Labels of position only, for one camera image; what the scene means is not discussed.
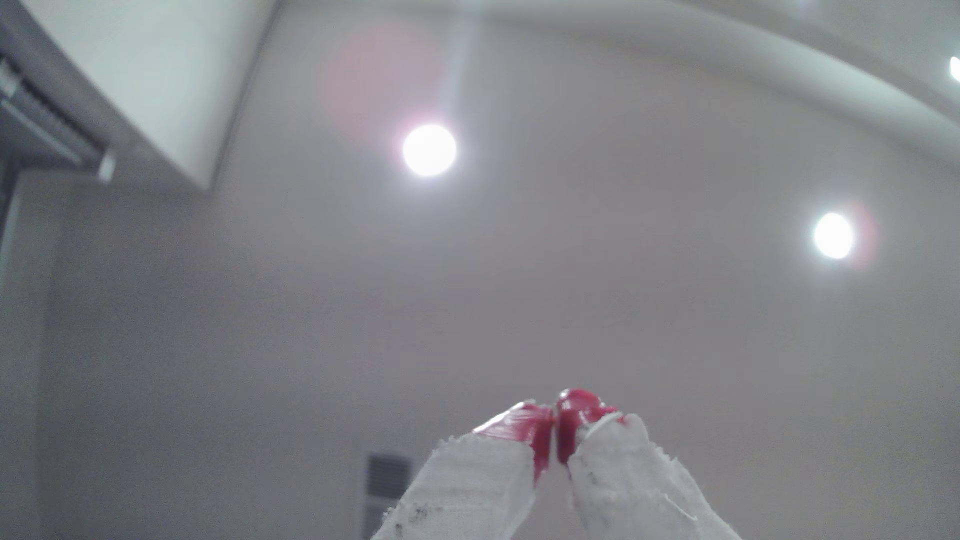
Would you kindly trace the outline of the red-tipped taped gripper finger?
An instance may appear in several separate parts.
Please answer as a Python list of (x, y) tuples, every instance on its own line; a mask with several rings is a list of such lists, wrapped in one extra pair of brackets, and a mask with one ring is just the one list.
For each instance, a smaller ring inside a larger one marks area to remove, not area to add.
[(372, 539), (511, 539), (549, 467), (553, 408), (519, 402), (439, 442)]
[(640, 415), (582, 388), (561, 392), (557, 413), (558, 461), (586, 538), (740, 539)]

